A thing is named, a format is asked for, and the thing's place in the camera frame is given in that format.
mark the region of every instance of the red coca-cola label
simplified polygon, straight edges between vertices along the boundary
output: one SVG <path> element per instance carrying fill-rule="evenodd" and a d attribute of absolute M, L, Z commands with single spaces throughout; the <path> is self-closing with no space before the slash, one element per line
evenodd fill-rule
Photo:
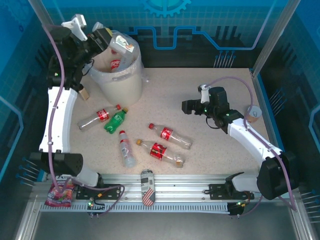
<path fill-rule="evenodd" d="M 109 113 L 105 109 L 97 111 L 96 114 L 100 118 L 101 122 L 104 122 L 105 120 L 109 119 Z"/>
<path fill-rule="evenodd" d="M 111 70 L 118 68 L 118 67 L 119 67 L 119 64 L 120 64 L 120 60 L 119 60 L 119 59 L 112 60 L 112 61 L 110 62 Z"/>
<path fill-rule="evenodd" d="M 161 144 L 155 143 L 150 151 L 150 156 L 158 159 L 158 160 L 162 160 L 162 157 L 164 156 L 165 152 L 166 152 L 166 147 L 162 146 Z"/>
<path fill-rule="evenodd" d="M 163 128 L 163 130 L 162 130 L 162 132 L 161 132 L 161 135 L 160 135 L 160 137 L 162 138 L 162 139 L 165 139 L 165 140 L 169 140 L 169 138 L 170 138 L 170 136 L 171 136 L 171 134 L 172 134 L 172 129 L 170 129 L 170 128 L 168 128 L 168 127 L 164 127 Z"/>

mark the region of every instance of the speckled countertop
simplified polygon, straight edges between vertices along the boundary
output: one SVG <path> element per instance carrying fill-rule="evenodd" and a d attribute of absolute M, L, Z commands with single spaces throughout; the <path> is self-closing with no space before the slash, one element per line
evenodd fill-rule
<path fill-rule="evenodd" d="M 258 164 L 242 145 L 222 130 L 210 129 L 204 115 L 186 115 L 181 110 L 181 102 L 199 99 L 200 84 L 209 83 L 223 76 L 237 76 L 244 79 L 252 88 L 254 103 L 257 96 L 247 68 L 147 68 L 149 82 L 143 83 L 141 99 L 130 106 L 124 123 L 114 134 L 107 133 L 104 124 L 81 132 L 77 122 L 92 113 L 109 106 L 99 86 L 90 78 L 84 77 L 82 84 L 90 94 L 84 101 L 77 98 L 71 121 L 70 144 L 72 153 L 81 153 L 85 163 L 102 174 L 140 174 L 149 168 L 155 174 L 234 174 L 240 171 L 256 171 Z M 224 87 L 231 109 L 242 114 L 250 104 L 246 86 L 233 79 L 219 82 Z M 190 150 L 166 142 L 148 129 L 148 124 L 167 125 L 179 133 L 193 139 Z M 262 117 L 252 126 L 266 139 L 267 130 Z M 125 130 L 132 145 L 137 165 L 126 168 L 123 165 L 119 131 Z M 138 138 L 157 141 L 173 151 L 186 156 L 183 168 L 161 162 L 149 156 L 142 147 L 135 144 Z"/>

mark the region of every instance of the small cup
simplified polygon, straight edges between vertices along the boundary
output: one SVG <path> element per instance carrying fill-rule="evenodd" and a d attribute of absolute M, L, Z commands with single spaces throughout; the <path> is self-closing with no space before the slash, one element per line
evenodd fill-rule
<path fill-rule="evenodd" d="M 258 106 L 252 106 L 251 111 L 249 112 L 249 115 L 247 117 L 248 123 L 254 123 L 256 122 L 262 115 L 262 111 L 260 107 Z"/>

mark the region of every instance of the empty plastic bottle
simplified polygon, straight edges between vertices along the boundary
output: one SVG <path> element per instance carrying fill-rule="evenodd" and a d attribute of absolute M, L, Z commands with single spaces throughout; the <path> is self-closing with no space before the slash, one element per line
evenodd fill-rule
<path fill-rule="evenodd" d="M 192 145 L 192 140 L 190 138 L 182 136 L 164 125 L 154 125 L 153 123 L 150 123 L 149 128 L 153 130 L 160 138 L 170 143 L 177 144 L 183 149 L 190 149 Z"/>
<path fill-rule="evenodd" d="M 120 150 L 123 159 L 124 166 L 127 168 L 132 168 L 136 165 L 136 159 L 133 155 L 132 148 L 125 131 L 119 132 L 120 138 Z"/>
<path fill-rule="evenodd" d="M 91 116 L 79 121 L 77 125 L 79 129 L 84 132 L 92 128 L 93 126 L 108 120 L 120 109 L 121 107 L 119 104 L 117 106 L 108 106 L 104 109 L 101 109 L 100 111 L 97 111 Z"/>
<path fill-rule="evenodd" d="M 142 139 L 138 139 L 136 144 L 143 147 L 150 156 L 160 161 L 171 163 L 177 168 L 182 168 L 184 166 L 185 158 L 167 149 L 166 146 L 154 141 L 144 141 Z"/>
<path fill-rule="evenodd" d="M 125 116 L 128 112 L 128 108 L 122 109 L 122 111 L 118 111 L 111 120 L 104 125 L 104 129 L 109 132 L 110 134 L 113 134 L 116 129 L 124 122 Z"/>

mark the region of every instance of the green bottle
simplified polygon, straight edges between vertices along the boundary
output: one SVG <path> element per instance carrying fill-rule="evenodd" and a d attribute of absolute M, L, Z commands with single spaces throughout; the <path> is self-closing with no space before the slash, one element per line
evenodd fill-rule
<path fill-rule="evenodd" d="M 122 111 L 118 111 L 112 118 L 111 120 L 104 125 L 104 129 L 109 132 L 110 134 L 113 134 L 117 127 L 119 127 L 125 120 L 125 115 L 128 112 L 128 108 L 122 109 Z"/>

